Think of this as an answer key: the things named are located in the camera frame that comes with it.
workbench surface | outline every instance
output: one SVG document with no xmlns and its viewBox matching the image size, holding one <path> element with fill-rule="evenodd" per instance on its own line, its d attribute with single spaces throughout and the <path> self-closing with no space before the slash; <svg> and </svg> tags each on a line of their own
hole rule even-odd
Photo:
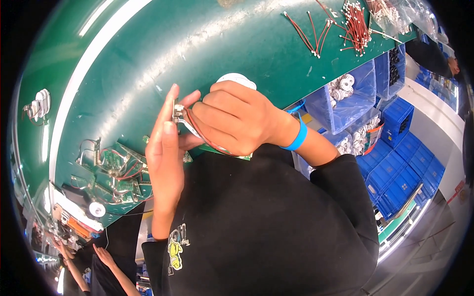
<svg viewBox="0 0 474 296">
<path fill-rule="evenodd" d="M 340 11 L 343 2 L 324 4 Z M 308 10 L 319 35 L 328 17 L 315 0 L 64 1 L 39 36 L 19 84 L 14 119 L 30 196 L 43 199 L 48 180 L 61 185 L 70 183 L 71 174 L 87 177 L 75 163 L 84 139 L 101 137 L 101 148 L 119 141 L 144 154 L 142 137 L 150 134 L 173 83 L 181 97 L 195 89 L 204 96 L 219 77 L 237 72 L 285 108 L 396 45 L 372 34 L 366 54 L 356 57 L 353 50 L 340 51 L 344 33 L 332 26 L 318 59 L 283 15 L 287 11 L 314 43 Z M 414 37 L 399 35 L 403 42 Z M 21 112 L 43 88 L 52 106 L 48 124 L 36 127 L 21 120 Z M 126 213 L 136 205 L 107 210 Z M 100 222 L 105 227 L 118 218 L 106 214 Z"/>
</svg>

factory workstation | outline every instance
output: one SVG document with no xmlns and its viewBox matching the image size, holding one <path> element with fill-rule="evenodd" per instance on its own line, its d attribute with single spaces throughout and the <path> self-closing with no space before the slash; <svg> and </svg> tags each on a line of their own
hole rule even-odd
<svg viewBox="0 0 474 296">
<path fill-rule="evenodd" d="M 5 135 L 32 277 L 65 296 L 446 295 L 474 97 L 437 8 L 58 1 Z"/>
</svg>

hand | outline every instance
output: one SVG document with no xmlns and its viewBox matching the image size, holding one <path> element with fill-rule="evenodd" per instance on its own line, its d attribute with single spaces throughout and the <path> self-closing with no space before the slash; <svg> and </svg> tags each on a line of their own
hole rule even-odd
<svg viewBox="0 0 474 296">
<path fill-rule="evenodd" d="M 112 269 L 116 267 L 117 265 L 115 264 L 114 259 L 110 255 L 110 253 L 104 249 L 104 248 L 97 248 L 95 244 L 92 244 L 94 247 L 94 250 L 97 254 L 97 257 L 104 263 L 108 268 Z"/>
<path fill-rule="evenodd" d="M 191 133 L 178 137 L 176 124 L 171 122 L 173 101 L 178 97 L 179 86 L 174 84 L 161 108 L 158 119 L 146 146 L 145 155 L 152 183 L 155 203 L 159 209 L 169 212 L 176 208 L 184 187 L 182 158 L 186 150 L 204 143 Z M 186 108 L 199 100 L 196 90 L 181 102 Z"/>
<path fill-rule="evenodd" d="M 66 251 L 66 246 L 64 246 L 62 241 L 57 242 L 54 238 L 51 239 L 53 241 L 53 245 L 58 249 L 61 255 L 64 257 L 65 260 L 69 259 L 69 256 Z"/>
<path fill-rule="evenodd" d="M 191 112 L 202 134 L 232 154 L 249 155 L 263 143 L 289 146 L 299 122 L 264 95 L 233 81 L 215 83 Z"/>
</svg>

cartoon graphic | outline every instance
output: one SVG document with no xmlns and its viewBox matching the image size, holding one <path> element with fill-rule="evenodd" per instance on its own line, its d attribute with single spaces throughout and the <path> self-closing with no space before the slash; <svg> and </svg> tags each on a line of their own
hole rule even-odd
<svg viewBox="0 0 474 296">
<path fill-rule="evenodd" d="M 182 268 L 181 256 L 182 247 L 178 242 L 170 239 L 168 244 L 168 253 L 170 254 L 170 264 L 174 270 L 180 270 Z"/>
</svg>

blue wristband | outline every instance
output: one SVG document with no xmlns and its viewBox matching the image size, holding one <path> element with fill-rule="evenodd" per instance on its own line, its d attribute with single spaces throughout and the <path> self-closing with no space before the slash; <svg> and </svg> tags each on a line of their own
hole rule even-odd
<svg viewBox="0 0 474 296">
<path fill-rule="evenodd" d="M 304 140 L 306 140 L 306 135 L 308 134 L 308 128 L 306 127 L 306 124 L 304 124 L 303 120 L 301 119 L 301 114 L 298 112 L 298 116 L 300 117 L 300 132 L 296 136 L 296 139 L 293 141 L 293 143 L 288 146 L 288 147 L 281 147 L 285 150 L 289 151 L 295 151 L 298 149 L 301 144 L 303 144 Z"/>
</svg>

